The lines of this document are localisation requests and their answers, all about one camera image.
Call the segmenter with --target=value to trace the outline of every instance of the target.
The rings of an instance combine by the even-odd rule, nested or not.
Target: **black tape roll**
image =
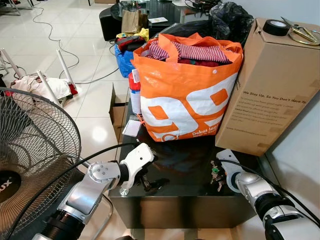
[[[268,34],[276,35],[276,36],[285,36],[287,35],[290,26],[286,24],[284,21],[269,19],[265,21],[263,26],[263,31]]]

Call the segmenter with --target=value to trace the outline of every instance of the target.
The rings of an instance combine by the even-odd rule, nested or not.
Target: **striped shirt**
[[[231,63],[218,46],[189,46],[174,41],[172,43],[178,50],[179,59],[213,61],[221,64]],[[153,41],[149,50],[153,59],[165,60],[169,57],[168,53],[158,45],[158,41]]]

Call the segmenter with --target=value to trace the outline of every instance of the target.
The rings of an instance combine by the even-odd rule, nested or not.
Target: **floor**
[[[20,1],[21,6],[27,3],[26,0]],[[102,37],[99,21],[99,13],[109,8],[109,4],[93,3],[89,6],[88,0],[33,1],[40,3],[37,8],[44,8],[43,14],[36,20],[50,23],[53,26],[52,38],[61,39],[62,47],[79,57],[79,64],[70,69],[76,83],[90,82],[118,67],[115,57],[109,51],[110,44]],[[0,15],[0,48],[5,48],[13,61],[28,74],[41,70],[48,76],[57,78],[62,71],[56,54],[58,44],[48,40],[48,25],[32,21],[40,12],[41,9],[33,9],[21,10],[21,16]],[[76,62],[74,56],[62,54],[68,66]],[[13,73],[3,79],[6,84],[10,84],[14,80]],[[112,85],[116,101],[123,102],[126,99],[128,80],[117,71],[100,81],[78,84],[79,94],[64,106],[79,128],[82,157],[117,144],[109,115]],[[116,151],[110,151],[94,160],[114,160],[115,155]],[[91,239],[108,213],[109,206],[103,201],[80,239]],[[138,240],[231,240],[232,232],[232,229],[127,229],[115,210],[107,228],[98,239],[115,240],[121,236],[133,235]]]

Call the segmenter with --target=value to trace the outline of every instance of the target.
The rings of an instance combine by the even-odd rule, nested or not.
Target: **gold scissors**
[[[316,30],[309,30],[303,26],[299,26],[296,23],[293,23],[292,21],[289,21],[288,19],[281,17],[286,24],[288,24],[291,27],[291,32],[288,34],[289,37],[301,44],[306,44],[306,45],[313,45],[313,46],[317,46],[320,45],[320,39],[318,37],[316,37],[313,33],[317,33],[320,34],[320,32],[316,31]],[[309,40],[309,41],[301,41],[297,38],[295,38],[293,36],[293,33],[298,34],[299,36]]]

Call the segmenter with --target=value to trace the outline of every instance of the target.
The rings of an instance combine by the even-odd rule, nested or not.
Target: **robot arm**
[[[142,143],[120,164],[90,164],[83,180],[73,186],[56,212],[47,220],[42,233],[36,234],[32,240],[77,240],[98,207],[103,193],[118,185],[128,191],[137,173],[153,160],[150,148]]]
[[[218,160],[239,163],[230,149],[216,155]],[[244,171],[240,166],[221,162],[226,183],[241,193],[262,220],[266,240],[319,240],[320,229],[296,208],[291,200],[281,196],[260,176]]]

